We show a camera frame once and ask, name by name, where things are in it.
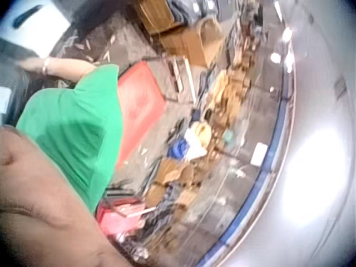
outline red mat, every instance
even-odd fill
[[[130,157],[145,133],[162,116],[165,100],[146,62],[126,71],[117,83],[123,133],[116,168]]]

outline cardboard box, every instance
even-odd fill
[[[135,10],[150,35],[181,25],[180,22],[175,22],[166,0],[135,1]]]
[[[154,182],[164,185],[168,182],[178,180],[187,165],[188,162],[181,162],[170,158],[163,159]]]
[[[166,192],[165,186],[153,183],[145,197],[146,206],[147,207],[157,206],[163,199],[165,192]]]
[[[182,171],[178,181],[186,188],[190,188],[194,181],[194,168],[188,165]]]
[[[219,23],[211,18],[203,18],[195,27],[185,27],[160,37],[167,53],[186,56],[189,63],[209,67],[220,52],[224,35]]]
[[[184,189],[176,201],[176,204],[190,206],[196,199],[197,193],[189,189]]]

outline green object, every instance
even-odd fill
[[[118,66],[104,65],[73,90],[40,90],[17,124],[62,170],[91,212],[111,180],[121,144],[117,78]]]

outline ceiling light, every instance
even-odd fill
[[[279,63],[280,63],[280,60],[281,60],[280,54],[278,54],[278,53],[273,53],[273,54],[271,55],[271,61],[272,61],[273,63],[279,64]]]
[[[279,3],[278,1],[274,2],[274,8],[276,9],[277,11],[277,15],[279,17],[279,21],[282,22],[282,12],[280,11],[280,6],[279,6]]]
[[[290,39],[291,39],[291,29],[287,27],[283,32],[282,40],[287,43],[290,41]]]

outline skin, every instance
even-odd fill
[[[130,266],[60,170],[12,127],[0,128],[0,240],[21,266]]]
[[[20,61],[18,64],[26,71],[42,73],[45,59],[33,57]],[[77,83],[85,74],[94,69],[94,65],[84,60],[51,57],[47,66],[47,74]]]

